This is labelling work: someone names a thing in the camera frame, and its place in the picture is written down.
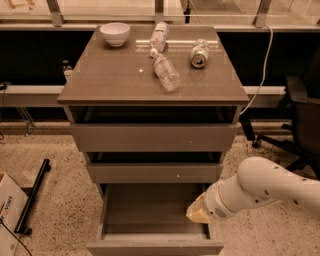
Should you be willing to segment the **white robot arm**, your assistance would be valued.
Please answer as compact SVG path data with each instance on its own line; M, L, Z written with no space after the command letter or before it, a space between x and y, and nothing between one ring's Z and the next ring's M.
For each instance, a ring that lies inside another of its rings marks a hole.
M243 160L237 172L211 184L187 209L195 223L226 220L240 210L255 209L273 202L289 202L320 216L320 182L296 175L262 157Z

